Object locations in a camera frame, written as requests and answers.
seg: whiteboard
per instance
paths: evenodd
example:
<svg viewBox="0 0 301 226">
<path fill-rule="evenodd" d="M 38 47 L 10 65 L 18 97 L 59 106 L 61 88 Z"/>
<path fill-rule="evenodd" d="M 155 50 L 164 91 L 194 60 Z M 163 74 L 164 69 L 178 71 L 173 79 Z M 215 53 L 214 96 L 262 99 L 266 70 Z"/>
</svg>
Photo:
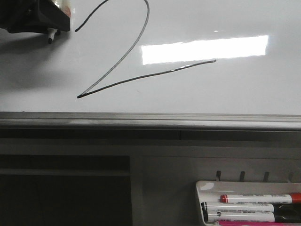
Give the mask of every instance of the whiteboard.
<svg viewBox="0 0 301 226">
<path fill-rule="evenodd" d="M 1 112 L 301 113 L 300 0 L 149 0 L 142 38 L 96 88 L 217 62 L 77 99 L 128 50 L 146 17 L 143 0 L 111 0 L 75 33 L 99 3 L 71 0 L 71 32 L 52 45 L 45 35 L 0 31 Z"/>
</svg>

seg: marker tray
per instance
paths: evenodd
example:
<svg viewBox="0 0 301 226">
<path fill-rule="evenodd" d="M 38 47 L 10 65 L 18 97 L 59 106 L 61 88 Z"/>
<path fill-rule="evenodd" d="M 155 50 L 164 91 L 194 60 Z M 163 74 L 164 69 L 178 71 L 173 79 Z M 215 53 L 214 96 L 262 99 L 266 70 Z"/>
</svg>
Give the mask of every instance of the marker tray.
<svg viewBox="0 0 301 226">
<path fill-rule="evenodd" d="M 220 202 L 222 194 L 287 194 L 300 191 L 301 183 L 198 181 L 196 200 L 200 224 L 201 226 L 213 225 L 205 223 L 201 203 Z"/>
</svg>

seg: black marker line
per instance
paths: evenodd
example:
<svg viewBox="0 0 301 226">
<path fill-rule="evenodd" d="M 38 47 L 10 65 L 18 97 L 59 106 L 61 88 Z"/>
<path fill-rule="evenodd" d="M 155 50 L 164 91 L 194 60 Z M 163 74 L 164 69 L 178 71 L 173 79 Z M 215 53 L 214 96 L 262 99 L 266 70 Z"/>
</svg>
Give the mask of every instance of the black marker line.
<svg viewBox="0 0 301 226">
<path fill-rule="evenodd" d="M 75 32 L 78 32 L 90 19 L 90 17 L 104 4 L 106 3 L 108 0 L 103 1 L 101 4 L 99 4 L 94 10 L 93 12 L 87 17 L 87 19 L 83 22 L 83 24 L 81 26 L 79 26 Z M 141 29 L 137 39 L 135 40 L 135 42 L 133 43 L 133 45 L 130 47 L 130 49 L 125 53 L 125 55 L 123 55 L 123 57 L 110 69 L 107 71 L 106 74 L 104 74 L 99 80 L 97 80 L 97 82 L 95 82 L 92 86 L 90 86 L 89 88 L 87 88 L 80 96 L 86 94 L 87 92 L 89 92 L 92 88 L 94 88 L 98 83 L 100 83 L 105 77 L 107 77 L 127 56 L 128 54 L 133 50 L 133 48 L 136 46 L 137 42 L 140 40 L 141 36 L 144 33 L 144 30 L 146 28 L 146 25 L 149 21 L 150 18 L 150 5 L 148 3 L 147 0 L 143 0 L 146 4 L 147 7 L 147 15 L 146 15 L 146 19 L 143 25 L 143 28 Z"/>
<path fill-rule="evenodd" d="M 184 69 L 187 69 L 187 68 L 190 68 L 190 67 L 195 67 L 195 66 L 198 66 L 198 65 L 210 64 L 210 63 L 215 63 L 215 62 L 216 62 L 216 60 L 204 61 L 204 62 L 196 63 L 196 64 L 193 64 L 193 65 L 186 65 L 186 66 L 179 67 L 179 68 L 172 69 L 172 70 L 165 71 L 165 72 L 159 72 L 159 73 L 154 73 L 154 74 L 148 74 L 148 75 L 139 76 L 139 77 L 135 77 L 135 78 L 128 79 L 128 80 L 124 80 L 124 81 L 119 81 L 119 82 L 116 82 L 116 83 L 111 84 L 111 85 L 109 85 L 109 86 L 105 86 L 105 87 L 102 87 L 102 88 L 100 88 L 100 89 L 94 90 L 94 91 L 92 91 L 92 92 L 88 92 L 88 93 L 81 94 L 81 95 L 77 96 L 77 99 L 82 98 L 82 97 L 89 96 L 89 95 L 91 95 L 91 94 L 100 92 L 100 91 L 102 91 L 102 90 L 105 90 L 105 89 L 108 89 L 108 88 L 111 88 L 111 87 L 114 87 L 114 86 L 117 86 L 117 85 L 120 85 L 120 84 L 123 84 L 123 83 L 126 83 L 126 82 L 130 82 L 130 81 L 134 81 L 134 80 L 138 80 L 138 79 L 144 79 L 144 78 L 148 78 L 148 77 L 152 77 L 152 76 L 157 76 L 157 75 L 162 75 L 162 74 L 167 74 L 167 73 L 172 73 L 172 72 L 184 70 Z"/>
</svg>

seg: red marker cap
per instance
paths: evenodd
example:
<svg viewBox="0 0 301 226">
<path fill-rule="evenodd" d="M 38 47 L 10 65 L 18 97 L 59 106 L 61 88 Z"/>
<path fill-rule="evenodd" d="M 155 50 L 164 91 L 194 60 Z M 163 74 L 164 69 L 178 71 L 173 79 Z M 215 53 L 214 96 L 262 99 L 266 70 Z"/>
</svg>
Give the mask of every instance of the red marker cap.
<svg viewBox="0 0 301 226">
<path fill-rule="evenodd" d="M 292 203 L 300 203 L 301 202 L 301 193 L 291 193 Z"/>
<path fill-rule="evenodd" d="M 221 202 L 228 202 L 228 198 L 226 194 L 221 195 Z"/>
</svg>

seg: red marker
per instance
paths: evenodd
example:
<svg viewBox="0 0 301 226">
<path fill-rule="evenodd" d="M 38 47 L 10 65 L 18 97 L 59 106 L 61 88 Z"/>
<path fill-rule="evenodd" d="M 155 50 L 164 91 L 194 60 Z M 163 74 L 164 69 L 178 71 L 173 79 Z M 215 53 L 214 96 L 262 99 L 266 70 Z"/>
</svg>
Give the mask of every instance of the red marker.
<svg viewBox="0 0 301 226">
<path fill-rule="evenodd" d="M 221 202 L 230 203 L 301 203 L 301 193 L 291 194 L 223 194 Z"/>
</svg>

